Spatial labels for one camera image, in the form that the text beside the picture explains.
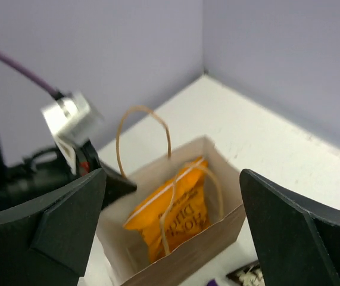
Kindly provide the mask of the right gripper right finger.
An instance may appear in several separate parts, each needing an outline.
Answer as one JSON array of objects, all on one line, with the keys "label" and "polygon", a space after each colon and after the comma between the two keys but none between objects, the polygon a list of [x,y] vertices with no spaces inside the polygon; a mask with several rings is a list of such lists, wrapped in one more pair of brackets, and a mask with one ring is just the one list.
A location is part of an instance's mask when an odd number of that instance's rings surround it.
[{"label": "right gripper right finger", "polygon": [[340,285],[340,210],[260,174],[239,175],[266,285]]}]

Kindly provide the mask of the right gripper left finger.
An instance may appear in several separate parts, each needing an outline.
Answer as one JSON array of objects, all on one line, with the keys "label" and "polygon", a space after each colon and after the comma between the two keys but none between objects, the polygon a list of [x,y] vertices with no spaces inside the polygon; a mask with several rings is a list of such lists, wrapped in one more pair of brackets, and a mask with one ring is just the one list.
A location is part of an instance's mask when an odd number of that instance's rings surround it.
[{"label": "right gripper left finger", "polygon": [[102,169],[0,212],[0,285],[77,285],[105,193]]}]

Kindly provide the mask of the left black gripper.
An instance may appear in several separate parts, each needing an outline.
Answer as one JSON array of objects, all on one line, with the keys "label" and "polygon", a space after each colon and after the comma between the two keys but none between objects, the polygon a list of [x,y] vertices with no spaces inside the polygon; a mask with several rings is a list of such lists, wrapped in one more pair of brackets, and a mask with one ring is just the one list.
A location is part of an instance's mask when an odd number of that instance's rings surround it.
[{"label": "left black gripper", "polygon": [[57,146],[42,149],[14,166],[6,166],[0,146],[0,210],[4,210],[85,176],[101,163],[90,142],[75,152],[72,171]]}]

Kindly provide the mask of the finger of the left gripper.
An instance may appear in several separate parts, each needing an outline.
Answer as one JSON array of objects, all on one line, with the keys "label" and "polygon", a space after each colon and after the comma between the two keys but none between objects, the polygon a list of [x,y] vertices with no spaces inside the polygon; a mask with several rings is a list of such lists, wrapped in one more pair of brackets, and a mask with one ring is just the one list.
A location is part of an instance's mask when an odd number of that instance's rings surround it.
[{"label": "finger of the left gripper", "polygon": [[137,190],[137,185],[122,176],[119,172],[101,162],[101,166],[106,173],[105,194],[102,202],[103,206],[109,206],[119,198],[129,195]]}]

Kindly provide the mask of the brown Kettle sea salt chips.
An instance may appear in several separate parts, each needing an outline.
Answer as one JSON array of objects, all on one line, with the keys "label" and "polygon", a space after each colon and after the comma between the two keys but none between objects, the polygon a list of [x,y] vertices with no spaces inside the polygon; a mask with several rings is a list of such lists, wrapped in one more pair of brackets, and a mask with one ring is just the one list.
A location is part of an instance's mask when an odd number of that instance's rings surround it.
[{"label": "brown Kettle sea salt chips", "polygon": [[258,260],[228,273],[226,278],[241,286],[265,286]]}]

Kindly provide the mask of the orange Kettle chips bag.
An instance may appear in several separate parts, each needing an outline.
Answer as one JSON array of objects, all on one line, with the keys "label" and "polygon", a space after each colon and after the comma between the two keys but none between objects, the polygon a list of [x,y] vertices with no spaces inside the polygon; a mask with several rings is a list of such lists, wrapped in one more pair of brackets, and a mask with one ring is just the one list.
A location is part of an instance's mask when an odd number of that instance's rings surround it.
[{"label": "orange Kettle chips bag", "polygon": [[211,226],[204,197],[205,173],[184,168],[177,181],[173,178],[151,193],[130,214],[124,228],[138,231],[148,246],[149,260],[156,262],[165,256],[160,218],[174,197],[166,216],[164,230],[170,251]]}]

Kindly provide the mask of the brown paper bag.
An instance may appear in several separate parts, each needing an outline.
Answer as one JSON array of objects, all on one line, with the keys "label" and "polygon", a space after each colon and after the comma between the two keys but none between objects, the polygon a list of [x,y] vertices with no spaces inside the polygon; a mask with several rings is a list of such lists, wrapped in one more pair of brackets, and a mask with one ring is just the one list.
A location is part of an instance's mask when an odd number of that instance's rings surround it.
[{"label": "brown paper bag", "polygon": [[179,285],[233,244],[245,220],[239,170],[202,136],[131,175],[96,235],[113,285]]}]

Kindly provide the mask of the purple Fox's candy bag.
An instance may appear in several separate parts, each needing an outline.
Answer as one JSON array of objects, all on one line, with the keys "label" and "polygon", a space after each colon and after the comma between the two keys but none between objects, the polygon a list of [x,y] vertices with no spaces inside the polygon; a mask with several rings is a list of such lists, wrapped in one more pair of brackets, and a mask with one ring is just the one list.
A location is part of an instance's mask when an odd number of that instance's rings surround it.
[{"label": "purple Fox's candy bag", "polygon": [[215,279],[212,279],[207,282],[206,286],[219,286],[219,284],[217,283]]}]

